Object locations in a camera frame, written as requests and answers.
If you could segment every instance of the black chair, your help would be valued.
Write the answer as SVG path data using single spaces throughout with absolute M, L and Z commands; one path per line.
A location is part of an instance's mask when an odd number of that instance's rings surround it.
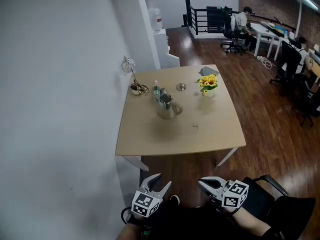
M 275 200 L 257 184 L 260 180 L 270 183 L 282 196 Z M 256 179 L 246 177 L 243 182 L 249 185 L 249 191 L 242 207 L 272 228 L 280 230 L 286 240 L 297 240 L 308 224 L 316 199 L 289 197 L 289 193 L 270 175 Z
M 229 42 L 224 41 L 220 44 L 220 47 L 223 48 L 223 46 L 228 46 L 227 50 L 225 51 L 227 54 L 231 49 L 234 49 L 234 53 L 240 53 L 242 55 L 242 45 L 236 44 L 238 41 L 238 34 L 236 32 L 232 32 L 231 28 L 231 16 L 232 16 L 232 10 L 230 10 L 228 7 L 224 7 L 224 29 L 223 29 L 223 35 L 228 40 L 231 40 Z
M 320 116 L 320 88 L 317 92 L 311 91 L 309 86 L 309 79 L 307 76 L 303 75 L 300 77 L 300 82 L 297 84 L 297 88 L 301 93 L 301 99 L 296 101 L 296 104 L 292 107 L 292 110 L 298 110 L 302 112 L 302 123 L 301 127 L 304 126 L 306 119 L 310 121 L 310 127 L 315 124 L 311 117 Z
M 285 87 L 292 87 L 294 85 L 294 78 L 296 75 L 297 67 L 301 61 L 301 54 L 295 49 L 293 43 L 288 44 L 285 41 L 282 41 L 282 56 L 281 60 L 277 66 L 277 72 L 275 79 L 271 79 L 269 83 L 278 83 Z M 287 64 L 286 70 L 282 69 L 284 64 Z

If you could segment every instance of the black railing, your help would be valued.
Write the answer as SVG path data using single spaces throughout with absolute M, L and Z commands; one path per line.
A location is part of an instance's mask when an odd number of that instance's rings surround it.
M 221 14 L 223 14 L 222 9 L 219 9 L 216 7 L 211 7 L 207 9 L 195 9 L 191 6 L 190 0 L 185 0 L 185 5 L 186 5 L 186 14 L 183 15 L 184 27 L 192 27 L 196 35 L 198 35 L 199 33 L 222 33 L 223 32 L 223 28 L 221 28 L 221 25 L 223 26 L 225 20 L 222 19 L 219 15 L 219 11 L 221 12 Z M 198 15 L 198 12 L 207 12 L 207 15 Z M 202 17 L 205 17 L 207 19 L 198 20 L 198 18 L 202 18 Z M 271 23 L 280 25 L 282 27 L 290 29 L 293 32 L 296 31 L 295 27 L 289 26 L 285 23 L 281 23 L 277 18 L 271 19 L 271 18 L 251 14 L 249 21 L 260 22 L 258 19 L 269 21 Z

